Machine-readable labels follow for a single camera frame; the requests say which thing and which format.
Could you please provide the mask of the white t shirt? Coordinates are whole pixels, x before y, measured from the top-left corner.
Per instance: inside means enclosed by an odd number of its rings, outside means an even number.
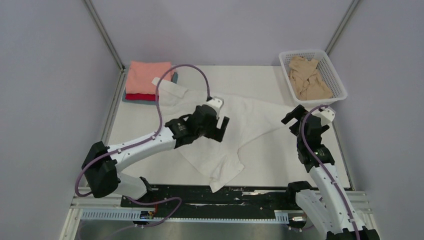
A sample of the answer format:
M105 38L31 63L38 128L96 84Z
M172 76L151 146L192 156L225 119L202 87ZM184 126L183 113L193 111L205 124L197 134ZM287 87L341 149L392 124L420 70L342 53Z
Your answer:
M159 106L164 122L192 114L196 106L206 103L205 91L193 90L156 77ZM224 101L220 115L229 117L222 142L200 137L177 150L201 174L209 178L213 193L228 184L245 166L238 156L244 145L282 127L282 118L290 107L234 94L217 93Z

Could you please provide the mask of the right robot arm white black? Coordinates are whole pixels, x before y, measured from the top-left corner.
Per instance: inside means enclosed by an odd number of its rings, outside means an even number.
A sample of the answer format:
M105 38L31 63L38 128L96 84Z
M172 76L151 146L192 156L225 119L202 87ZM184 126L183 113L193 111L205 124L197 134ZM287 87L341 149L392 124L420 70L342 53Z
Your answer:
M378 240L378 232L366 226L349 200L335 159L322 143L322 134L334 117L328 105L312 110L298 105L282 119L284 125L296 120L289 130L296 137L298 159L321 194L318 197L307 181L291 182L286 189L286 204L304 211L321 240Z

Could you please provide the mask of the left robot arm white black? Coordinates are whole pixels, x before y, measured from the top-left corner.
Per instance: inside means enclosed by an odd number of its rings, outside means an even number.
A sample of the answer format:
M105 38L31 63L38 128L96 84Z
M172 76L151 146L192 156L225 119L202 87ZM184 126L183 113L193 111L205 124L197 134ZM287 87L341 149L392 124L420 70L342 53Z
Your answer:
M90 194L103 198L119 194L134 199L141 207L153 201L151 186L144 177L133 177L122 171L155 154L192 144L201 137L221 142L230 121L225 116L217 127L219 112L207 104L198 105L192 114L166 122L158 131L121 144L106 146L94 143L82 163L82 174Z

